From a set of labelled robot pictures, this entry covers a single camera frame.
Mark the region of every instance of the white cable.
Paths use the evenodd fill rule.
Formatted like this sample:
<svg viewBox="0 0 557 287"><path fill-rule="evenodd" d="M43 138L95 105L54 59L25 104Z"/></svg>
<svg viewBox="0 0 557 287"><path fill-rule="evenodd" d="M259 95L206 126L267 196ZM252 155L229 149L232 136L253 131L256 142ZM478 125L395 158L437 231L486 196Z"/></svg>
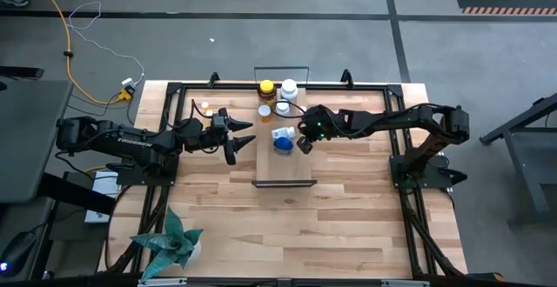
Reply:
<svg viewBox="0 0 557 287"><path fill-rule="evenodd" d="M98 5L98 14L97 14L97 16L96 16L96 17L93 17L93 19L92 19L92 20L89 22L89 24L87 24L87 26L85 26L85 27L77 27L77 26L74 26L74 25L73 25L73 22L71 21L71 17L73 17L73 15L74 15L79 9L83 8L84 6L92 5L92 4ZM145 68L143 67L143 65L142 65L135 57L120 55L120 54L114 52L114 50L112 50L112 49L110 49L110 48L103 47L102 45L98 44L98 43L97 43L96 41L94 41L94 40L85 38L85 36L83 36L83 35L79 32L79 30L87 30L87 29L89 29L89 28L93 25L93 23L95 23L95 21L101 16L101 6L102 6L102 4L101 4L99 1L95 1L95 2L92 2L92 3L81 4L81 5L78 6L75 10L73 10L73 12L71 12L70 16L68 17L68 27L71 28L71 30L75 31L76 34L78 34L84 41L86 41L86 42L88 42L88 43L93 43L93 44L96 45L99 49L107 50L107 51L109 51L110 53L112 53L112 54L113 54L114 56L116 56L116 57L123 57L123 58L128 58L128 59L134 60L134 61L139 65L139 67L141 68L141 76L139 77L139 79L138 79L136 82L133 82L136 86L138 86L141 82L143 82L143 79L144 79L144 77L145 77Z"/></svg>

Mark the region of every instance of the wooden tabletop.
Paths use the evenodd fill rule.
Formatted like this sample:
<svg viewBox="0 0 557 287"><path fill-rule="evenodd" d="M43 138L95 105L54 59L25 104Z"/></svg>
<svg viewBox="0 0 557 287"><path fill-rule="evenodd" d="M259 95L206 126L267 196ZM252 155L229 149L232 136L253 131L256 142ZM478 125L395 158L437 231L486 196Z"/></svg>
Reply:
<svg viewBox="0 0 557 287"><path fill-rule="evenodd" d="M167 83L145 82L136 127L158 130ZM428 102L424 84L402 86L406 107ZM308 106L321 103L332 110L371 112L385 109L379 92L306 93ZM192 98L197 103L208 102L211 109L226 107L238 120L257 118L255 90L189 90L184 117L189 116ZM235 136L255 133L252 127ZM411 130L411 134L414 145L427 137L424 130ZM388 166L391 154L385 131L358 140L318 142L311 153L312 178L319 181L316 185L260 190L251 184L256 172L256 143L237 154L234 166L226 165L222 152L184 152L168 204L182 218L185 229L205 230L201 257L185 270L172 266L160 276L411 277L399 195ZM466 272L449 198L438 190L423 191L433 239L455 267ZM110 263L124 252L129 237L137 234L144 194L145 187L131 187L116 208L110 230ZM417 241L425 269L423 245Z"/></svg>

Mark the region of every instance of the potted plant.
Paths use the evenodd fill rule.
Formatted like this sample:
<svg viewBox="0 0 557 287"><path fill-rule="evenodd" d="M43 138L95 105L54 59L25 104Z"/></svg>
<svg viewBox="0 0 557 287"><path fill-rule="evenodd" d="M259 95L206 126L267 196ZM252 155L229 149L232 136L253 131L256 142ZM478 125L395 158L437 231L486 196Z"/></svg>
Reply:
<svg viewBox="0 0 557 287"><path fill-rule="evenodd" d="M157 252L141 276L141 283L154 277L171 264L180 264L182 269L195 260L201 252L199 236L203 230L184 231L182 221L169 207L164 221L165 234L141 234L131 240Z"/></svg>

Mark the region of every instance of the concrete floor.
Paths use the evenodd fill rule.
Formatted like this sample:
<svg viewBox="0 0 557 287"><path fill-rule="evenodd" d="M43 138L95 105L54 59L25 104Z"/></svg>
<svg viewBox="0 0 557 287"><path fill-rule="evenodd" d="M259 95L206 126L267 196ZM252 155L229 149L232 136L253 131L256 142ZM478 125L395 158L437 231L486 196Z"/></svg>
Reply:
<svg viewBox="0 0 557 287"><path fill-rule="evenodd" d="M386 14L386 0L58 0L63 10L103 2L104 10ZM456 0L395 0L399 14L458 15ZM51 10L47 0L33 9ZM471 115L472 139L446 154L469 178L455 187L456 215L470 272L502 273L507 280L553 285L557 282L555 228L511 231L507 218L530 205L517 181L503 142L490 147L476 140L557 90L554 51L557 23L400 24L410 78L425 83L434 103L461 104ZM387 21L99 19L84 34L131 54L147 79L208 78L252 80L254 66L307 65L310 79L337 81L344 68L357 81L400 82L393 35ZM57 18L0 17L0 63L38 66L44 79L66 79L64 30ZM110 97L127 77L138 77L129 60L73 37L73 73L86 90ZM303 79L304 73L294 73ZM71 105L101 112L71 99ZM137 102L132 105L135 116ZM68 109L68 117L80 116ZM107 119L127 123L125 110ZM550 124L557 123L555 118ZM78 168L115 159L95 152L74 157ZM51 160L61 174L64 164ZM69 257L80 243L55 249L50 267L61 275L94 271L94 253Z"/></svg>

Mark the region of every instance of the orange warning stripe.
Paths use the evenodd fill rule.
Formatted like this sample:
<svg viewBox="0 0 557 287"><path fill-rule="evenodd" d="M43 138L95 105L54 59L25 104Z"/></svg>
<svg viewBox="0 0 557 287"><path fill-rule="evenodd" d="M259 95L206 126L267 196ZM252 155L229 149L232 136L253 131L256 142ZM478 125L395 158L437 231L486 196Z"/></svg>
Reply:
<svg viewBox="0 0 557 287"><path fill-rule="evenodd" d="M464 14L498 14L498 15L556 15L557 8L492 8L466 7L460 10Z"/></svg>

